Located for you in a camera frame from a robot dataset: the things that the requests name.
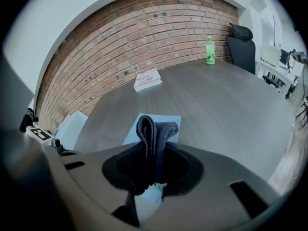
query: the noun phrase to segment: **black office chair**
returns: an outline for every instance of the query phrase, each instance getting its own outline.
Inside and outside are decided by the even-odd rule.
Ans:
[[[231,54],[232,63],[252,74],[256,74],[256,45],[252,41],[251,30],[244,26],[230,23],[232,26],[231,34],[226,36],[227,45]],[[270,77],[263,76],[266,83],[279,85]]]

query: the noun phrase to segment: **black slot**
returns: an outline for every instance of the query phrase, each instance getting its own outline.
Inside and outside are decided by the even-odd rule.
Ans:
[[[244,182],[230,185],[251,218],[255,218],[267,209],[267,204]]]
[[[84,166],[84,165],[85,165],[85,163],[78,161],[78,162],[73,162],[73,163],[70,163],[70,164],[65,164],[65,168],[67,170],[70,170],[70,169],[74,169],[76,167],[80,167],[80,166]]]

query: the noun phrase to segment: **tabletop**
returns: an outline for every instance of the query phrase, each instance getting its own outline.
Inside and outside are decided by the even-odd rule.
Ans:
[[[162,84],[136,92],[134,82],[105,95],[74,150],[122,145],[139,113],[181,116],[179,143],[226,155],[264,180],[277,167],[293,122],[290,103],[251,73],[198,60],[159,71]]]

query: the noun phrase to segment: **gray table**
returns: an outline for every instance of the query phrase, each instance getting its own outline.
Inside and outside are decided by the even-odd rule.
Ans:
[[[139,113],[181,116],[179,143],[229,156],[265,180],[277,167],[292,107],[263,80],[226,62],[204,60],[159,71],[162,84],[130,82],[100,99],[74,150],[120,146]]]

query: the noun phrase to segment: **plastic bottle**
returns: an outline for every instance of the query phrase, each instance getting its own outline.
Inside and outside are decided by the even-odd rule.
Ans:
[[[207,36],[206,41],[206,64],[215,64],[215,44],[212,40],[212,36]]]

